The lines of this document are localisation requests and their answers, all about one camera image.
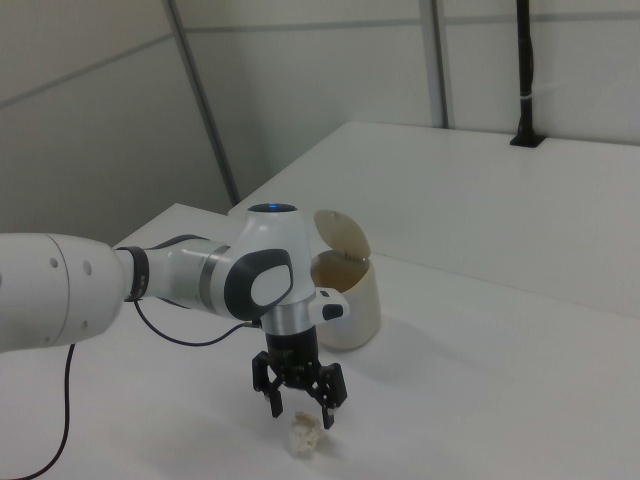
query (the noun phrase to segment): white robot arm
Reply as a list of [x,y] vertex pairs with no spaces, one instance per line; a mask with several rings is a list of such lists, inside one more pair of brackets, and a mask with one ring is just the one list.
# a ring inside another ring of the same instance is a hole
[[338,364],[318,361],[315,325],[347,316],[349,305],[335,290],[316,289],[310,267],[304,221],[283,204],[251,207],[231,246],[186,235],[114,251],[64,235],[3,234],[0,353],[93,337],[109,328],[123,300],[143,297],[260,319],[268,352],[254,358],[254,389],[270,399],[273,416],[282,412],[280,385],[307,391],[329,428],[346,388]]

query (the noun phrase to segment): black band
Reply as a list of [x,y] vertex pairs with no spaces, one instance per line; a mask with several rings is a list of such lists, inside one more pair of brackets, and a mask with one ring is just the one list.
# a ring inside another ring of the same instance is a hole
[[124,300],[125,302],[135,302],[144,297],[149,285],[149,259],[147,254],[140,247],[120,247],[117,250],[126,250],[133,257],[133,282],[131,292]]

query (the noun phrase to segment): white table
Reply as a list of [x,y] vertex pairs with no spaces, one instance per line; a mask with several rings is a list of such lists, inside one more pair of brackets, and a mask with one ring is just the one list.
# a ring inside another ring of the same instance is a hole
[[[177,234],[231,241],[239,220],[175,205],[125,244]],[[314,242],[318,252],[323,245]],[[633,479],[640,473],[640,322],[373,255],[382,329],[321,352],[349,398],[309,459],[292,457],[296,410],[272,419],[251,387],[255,330],[193,349],[155,336],[126,305],[72,365],[67,450],[46,479]],[[160,301],[143,308],[188,340],[231,320]],[[44,465],[62,431],[65,348],[0,356],[0,475]]]
[[372,250],[640,318],[640,147],[348,123],[231,210],[289,202]]

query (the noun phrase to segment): small white object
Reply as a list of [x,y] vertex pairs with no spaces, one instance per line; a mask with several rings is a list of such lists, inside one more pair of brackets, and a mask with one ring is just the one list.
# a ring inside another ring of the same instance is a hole
[[296,412],[291,422],[289,440],[294,453],[304,453],[316,448],[318,439],[322,437],[320,419],[304,412]]

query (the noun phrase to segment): black cable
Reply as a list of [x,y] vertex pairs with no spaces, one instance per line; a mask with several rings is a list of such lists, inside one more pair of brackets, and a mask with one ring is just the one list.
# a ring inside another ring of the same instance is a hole
[[36,473],[32,473],[27,477],[19,477],[19,478],[11,478],[7,480],[31,480],[33,478],[39,477],[51,467],[55,465],[55,463],[62,455],[62,451],[64,450],[65,445],[67,444],[67,438],[69,436],[69,421],[71,419],[71,413],[69,408],[69,373],[71,371],[71,358],[73,357],[73,350],[76,348],[76,344],[72,344],[69,347],[69,353],[67,354],[67,363],[64,367],[64,433],[62,434],[62,442],[60,442],[60,447],[58,447],[58,451],[55,456],[51,459],[51,461],[44,467],[42,470],[37,471]]
[[[222,340],[227,338],[229,335],[231,335],[233,332],[241,329],[242,327],[257,328],[260,325],[259,321],[243,322],[233,327],[224,335],[216,339],[213,339],[211,341],[202,342],[202,343],[184,342],[182,340],[171,338],[168,335],[165,335],[164,333],[162,333],[160,330],[154,327],[151,324],[151,322],[149,322],[149,320],[147,320],[147,317],[144,316],[144,313],[142,313],[142,310],[140,309],[140,305],[138,305],[138,301],[137,300],[134,301],[133,304],[136,306],[136,310],[138,311],[140,318],[142,318],[142,321],[146,323],[151,330],[153,330],[155,333],[160,335],[165,340],[168,340],[169,342],[177,343],[178,345],[185,345],[187,347],[206,347],[208,345],[214,345],[218,342],[221,342]],[[69,353],[67,354],[67,363],[64,369],[64,433],[62,434],[62,441],[60,442],[58,451],[56,452],[54,457],[51,459],[51,461],[44,468],[42,468],[41,470],[38,470],[36,473],[32,473],[31,475],[28,475],[26,477],[0,479],[0,480],[32,480],[34,478],[37,478],[43,473],[47,472],[51,467],[53,467],[55,463],[58,461],[58,459],[60,458],[60,456],[62,455],[62,452],[64,451],[64,447],[67,444],[67,438],[69,438],[69,424],[71,421],[71,408],[70,408],[70,402],[69,402],[69,376],[71,372],[71,359],[73,358],[73,351],[75,350],[75,348],[76,348],[75,343],[69,347]]]
[[236,330],[240,330],[242,327],[257,328],[259,326],[259,323],[257,321],[243,322],[243,323],[240,323],[240,324],[236,325],[235,327],[233,327],[231,330],[229,330],[224,335],[222,335],[222,336],[220,336],[218,338],[215,338],[213,340],[210,340],[208,342],[201,342],[201,343],[185,342],[183,340],[178,340],[176,338],[171,338],[170,336],[162,333],[160,330],[158,330],[156,327],[154,327],[149,320],[147,320],[147,317],[144,316],[144,313],[142,313],[142,310],[140,309],[140,305],[138,304],[138,300],[135,300],[133,302],[133,304],[136,306],[136,310],[138,311],[138,315],[140,315],[140,318],[142,319],[142,321],[147,325],[147,327],[149,327],[151,330],[153,330],[154,333],[160,335],[162,338],[164,338],[165,340],[168,340],[169,342],[177,343],[178,345],[184,345],[185,347],[207,347],[209,345],[214,345],[214,344],[216,344],[218,342],[221,342],[222,340],[227,338],[229,335],[231,335]]

